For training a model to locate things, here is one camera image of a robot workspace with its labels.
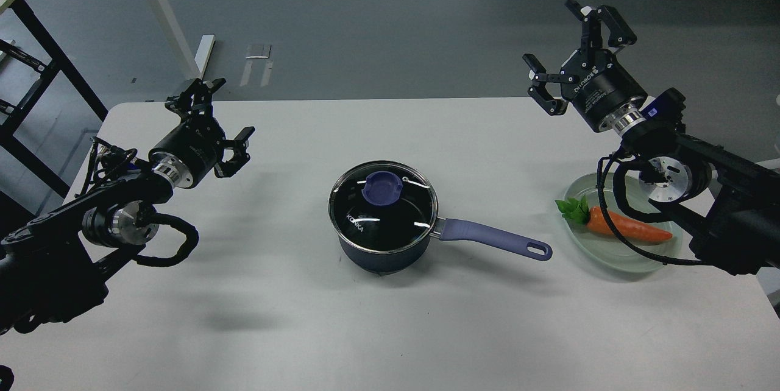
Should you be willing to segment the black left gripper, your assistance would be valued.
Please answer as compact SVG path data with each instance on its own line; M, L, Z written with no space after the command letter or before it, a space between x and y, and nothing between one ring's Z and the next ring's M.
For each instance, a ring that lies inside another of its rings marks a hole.
M165 99L165 108L179 116L179 125L150 150L148 158L152 164L173 164L178 169L178 188L195 188L213 168L217 178L234 177L250 161L247 149L255 127L245 127L235 139L226 139L213 116L213 94L225 83L225 78L185 80L183 91ZM232 156L223 160L226 150Z

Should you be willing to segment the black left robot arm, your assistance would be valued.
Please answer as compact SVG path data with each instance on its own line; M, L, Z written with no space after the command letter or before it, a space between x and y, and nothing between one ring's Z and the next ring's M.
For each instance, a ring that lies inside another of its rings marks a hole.
M30 333L97 307L108 280L130 262L170 268L191 255L197 227L156 207L209 172L229 178L250 161L254 128L229 139L214 117L213 95L223 85L223 78L192 79L168 97L165 108L179 123L147 160L95 138L74 199L2 239L2 333Z

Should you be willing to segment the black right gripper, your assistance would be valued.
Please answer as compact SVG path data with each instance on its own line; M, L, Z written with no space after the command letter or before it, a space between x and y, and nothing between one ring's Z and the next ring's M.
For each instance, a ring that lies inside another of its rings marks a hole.
M566 0L565 7L582 24L580 47L562 65L563 74L549 74L533 54L523 54L530 68L528 94L550 116L560 116L570 102L594 132L608 129L603 121L618 108L640 107L647 92L613 54L637 42L637 36L619 11L610 5L591 7ZM548 91L548 83L561 85L562 99Z

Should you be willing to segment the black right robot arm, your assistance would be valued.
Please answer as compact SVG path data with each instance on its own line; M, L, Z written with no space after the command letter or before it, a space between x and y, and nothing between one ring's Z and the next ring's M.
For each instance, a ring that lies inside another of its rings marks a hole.
M599 208L608 230L639 255L661 264L713 266L731 275L778 267L778 173L686 133L685 97L669 88L654 100L619 64L619 50L636 42L609 5L566 8L582 25L580 46L558 72L525 54L528 94L551 116L569 105L596 133L613 130L620 146L597 166ZM603 188L617 165L612 191L619 210L635 220L674 222L690 234L693 260L655 255L632 243L608 214Z

